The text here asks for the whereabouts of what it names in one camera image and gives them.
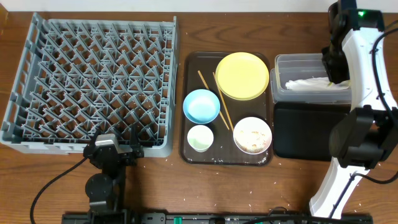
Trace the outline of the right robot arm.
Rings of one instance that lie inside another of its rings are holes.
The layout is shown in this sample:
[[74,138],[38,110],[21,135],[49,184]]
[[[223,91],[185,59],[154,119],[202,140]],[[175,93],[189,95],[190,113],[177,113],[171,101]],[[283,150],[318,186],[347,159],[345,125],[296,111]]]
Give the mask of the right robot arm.
[[351,84],[351,109],[330,133],[331,164],[310,199],[314,217],[339,220],[361,179],[380,184],[368,173],[397,146],[397,103],[384,61],[384,38],[396,32],[385,26],[382,12],[360,9],[355,0],[338,0],[328,8],[330,44],[322,62],[331,82]]

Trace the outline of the small white cup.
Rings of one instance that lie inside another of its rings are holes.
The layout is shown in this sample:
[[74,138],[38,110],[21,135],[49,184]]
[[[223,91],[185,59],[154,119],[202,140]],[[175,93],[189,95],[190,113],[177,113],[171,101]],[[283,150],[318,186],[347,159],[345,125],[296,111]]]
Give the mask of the small white cup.
[[205,125],[196,125],[187,133],[188,144],[196,152],[205,152],[214,141],[213,131]]

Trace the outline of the yellow round plate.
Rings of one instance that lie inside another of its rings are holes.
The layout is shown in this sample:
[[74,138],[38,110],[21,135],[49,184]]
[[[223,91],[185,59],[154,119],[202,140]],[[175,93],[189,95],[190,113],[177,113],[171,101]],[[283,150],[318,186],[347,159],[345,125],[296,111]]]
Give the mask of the yellow round plate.
[[217,65],[215,80],[219,89],[234,100],[252,100],[269,84],[268,67],[254,54],[236,52],[225,56]]

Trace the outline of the white napkin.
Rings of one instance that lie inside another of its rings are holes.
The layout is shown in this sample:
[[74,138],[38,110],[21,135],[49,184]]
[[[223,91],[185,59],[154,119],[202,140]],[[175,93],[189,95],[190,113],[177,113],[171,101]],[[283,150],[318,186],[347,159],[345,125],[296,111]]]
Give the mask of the white napkin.
[[346,90],[346,89],[330,89],[327,88],[327,84],[329,84],[328,77],[316,77],[309,79],[299,79],[299,80],[289,80],[285,87],[288,90],[292,91],[337,91],[337,90]]

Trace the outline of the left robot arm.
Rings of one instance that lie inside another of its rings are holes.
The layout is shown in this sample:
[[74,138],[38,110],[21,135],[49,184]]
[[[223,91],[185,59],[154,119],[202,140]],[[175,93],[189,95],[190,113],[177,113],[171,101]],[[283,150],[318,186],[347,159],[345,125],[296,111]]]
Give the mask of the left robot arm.
[[137,164],[144,157],[136,129],[132,127],[127,149],[122,149],[115,134],[102,134],[97,130],[83,150],[88,159],[101,172],[86,182],[89,198],[88,223],[135,223],[133,211],[123,207],[126,188],[126,167]]

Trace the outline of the light blue bowl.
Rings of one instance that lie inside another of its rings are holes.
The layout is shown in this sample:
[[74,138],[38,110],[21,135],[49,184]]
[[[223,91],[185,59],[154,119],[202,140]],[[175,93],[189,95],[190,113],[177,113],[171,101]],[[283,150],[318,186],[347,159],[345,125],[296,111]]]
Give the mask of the light blue bowl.
[[210,90],[198,89],[190,92],[183,101],[183,113],[195,124],[208,124],[220,113],[218,97]]

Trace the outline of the white bowl with food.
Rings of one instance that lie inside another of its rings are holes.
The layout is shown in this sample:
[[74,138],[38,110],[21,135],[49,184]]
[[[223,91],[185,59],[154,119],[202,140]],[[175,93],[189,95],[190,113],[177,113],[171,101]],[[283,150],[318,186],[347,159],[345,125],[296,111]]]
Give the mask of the white bowl with food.
[[244,153],[256,155],[268,150],[272,142],[272,131],[263,119],[246,117],[235,125],[233,140]]

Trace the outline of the green snack wrapper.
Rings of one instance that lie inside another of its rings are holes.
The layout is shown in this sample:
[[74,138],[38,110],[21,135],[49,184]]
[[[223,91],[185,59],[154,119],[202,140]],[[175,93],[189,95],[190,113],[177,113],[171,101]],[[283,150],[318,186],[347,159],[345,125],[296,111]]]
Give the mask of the green snack wrapper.
[[348,89],[348,88],[350,88],[350,86],[351,86],[351,81],[350,80],[346,80],[346,81],[343,81],[343,82],[341,82],[341,83],[333,83],[333,82],[330,82],[329,84],[327,84],[327,88],[330,88],[330,89]]

